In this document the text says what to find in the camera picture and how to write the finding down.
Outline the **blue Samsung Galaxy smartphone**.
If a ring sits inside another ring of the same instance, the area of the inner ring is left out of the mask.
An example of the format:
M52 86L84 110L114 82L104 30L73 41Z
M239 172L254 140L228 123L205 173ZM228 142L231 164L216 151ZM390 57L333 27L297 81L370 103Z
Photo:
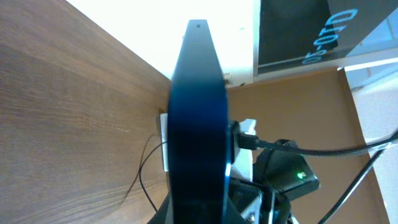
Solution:
M190 20L172 76L167 120L174 223L225 223L231 165L228 100L206 20Z

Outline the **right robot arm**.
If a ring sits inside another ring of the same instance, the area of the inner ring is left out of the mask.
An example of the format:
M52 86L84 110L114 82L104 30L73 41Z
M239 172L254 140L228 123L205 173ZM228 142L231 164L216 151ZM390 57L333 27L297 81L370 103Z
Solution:
M293 223L290 202L320 187L305 158L293 149L295 141L274 143L240 137L239 146L263 148L252 165L251 180L232 178L229 199L246 223Z

